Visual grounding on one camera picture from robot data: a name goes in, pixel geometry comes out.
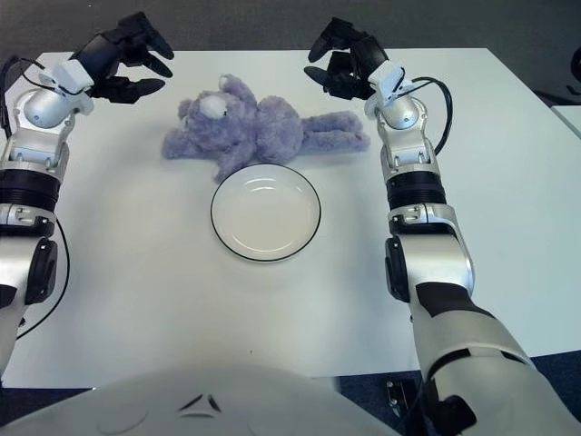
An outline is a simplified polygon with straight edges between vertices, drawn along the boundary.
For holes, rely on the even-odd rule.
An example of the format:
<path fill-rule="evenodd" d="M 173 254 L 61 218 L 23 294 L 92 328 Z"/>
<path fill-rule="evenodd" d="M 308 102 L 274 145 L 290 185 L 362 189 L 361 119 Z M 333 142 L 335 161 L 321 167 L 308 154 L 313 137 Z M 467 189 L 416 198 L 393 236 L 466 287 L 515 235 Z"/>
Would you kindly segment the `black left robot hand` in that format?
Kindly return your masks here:
<path fill-rule="evenodd" d="M 162 59 L 172 60 L 174 52 L 145 13 L 137 12 L 120 19 L 113 30 L 95 35 L 72 58 L 80 62 L 94 81 L 87 91 L 90 97 L 114 104 L 134 104 L 162 89 L 164 80 L 172 77 Z M 121 64 L 144 66 L 160 77 L 133 82 L 117 74 Z"/>

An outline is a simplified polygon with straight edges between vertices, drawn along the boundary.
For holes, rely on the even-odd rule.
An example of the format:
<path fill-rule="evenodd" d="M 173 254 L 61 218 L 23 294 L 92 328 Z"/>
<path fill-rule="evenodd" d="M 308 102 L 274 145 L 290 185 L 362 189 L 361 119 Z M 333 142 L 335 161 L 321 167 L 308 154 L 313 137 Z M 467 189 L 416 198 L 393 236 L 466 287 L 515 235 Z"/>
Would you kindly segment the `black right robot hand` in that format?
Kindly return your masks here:
<path fill-rule="evenodd" d="M 331 58 L 326 69 L 306 66 L 304 73 L 323 88 L 323 92 L 340 99 L 367 100 L 374 91 L 369 76 L 389 58 L 378 40 L 353 23 L 333 17 L 308 54 L 310 63 L 327 52 Z"/>

